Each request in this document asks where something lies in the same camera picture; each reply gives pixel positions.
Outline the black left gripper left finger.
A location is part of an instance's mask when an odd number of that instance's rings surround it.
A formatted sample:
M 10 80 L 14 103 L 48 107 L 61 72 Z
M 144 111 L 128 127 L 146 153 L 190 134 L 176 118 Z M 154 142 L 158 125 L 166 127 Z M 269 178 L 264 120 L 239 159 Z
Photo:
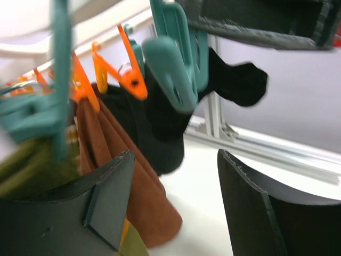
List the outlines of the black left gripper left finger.
M 114 255 L 134 173 L 127 150 L 105 165 L 22 200 L 1 200 L 1 255 Z

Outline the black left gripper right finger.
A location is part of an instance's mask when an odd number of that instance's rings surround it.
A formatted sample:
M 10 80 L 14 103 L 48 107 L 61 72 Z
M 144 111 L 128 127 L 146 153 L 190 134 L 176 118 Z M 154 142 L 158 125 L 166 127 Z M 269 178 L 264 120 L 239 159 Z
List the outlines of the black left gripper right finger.
M 217 166 L 234 255 L 340 255 L 339 200 L 285 185 L 224 149 Z

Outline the black sock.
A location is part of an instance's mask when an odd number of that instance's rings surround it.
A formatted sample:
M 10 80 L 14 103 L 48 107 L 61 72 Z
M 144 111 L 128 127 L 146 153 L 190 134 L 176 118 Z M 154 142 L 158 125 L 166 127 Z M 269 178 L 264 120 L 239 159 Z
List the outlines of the black sock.
M 145 69 L 148 89 L 146 101 L 139 101 L 123 88 L 111 85 L 102 100 L 157 175 L 176 170 L 184 157 L 183 133 L 192 113 L 182 114 L 173 109 L 150 68 Z M 251 62 L 230 66 L 209 49 L 209 80 L 198 93 L 202 100 L 216 92 L 222 98 L 242 107 L 257 104 L 265 95 L 268 74 Z

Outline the white round clip hanger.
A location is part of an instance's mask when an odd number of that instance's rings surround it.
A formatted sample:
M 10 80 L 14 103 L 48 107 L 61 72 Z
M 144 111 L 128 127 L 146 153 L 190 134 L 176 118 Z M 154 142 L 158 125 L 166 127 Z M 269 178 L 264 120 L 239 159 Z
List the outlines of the white round clip hanger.
M 81 45 L 150 7 L 149 1 L 8 1 L 1 3 L 1 38 L 53 29 L 59 38 L 76 33 Z

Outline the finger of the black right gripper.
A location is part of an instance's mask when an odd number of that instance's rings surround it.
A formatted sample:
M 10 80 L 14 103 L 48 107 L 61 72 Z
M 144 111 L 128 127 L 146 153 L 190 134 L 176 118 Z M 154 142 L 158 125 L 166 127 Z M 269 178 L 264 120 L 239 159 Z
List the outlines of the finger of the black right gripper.
M 209 34 L 276 50 L 332 49 L 340 1 L 179 1 L 189 26 Z

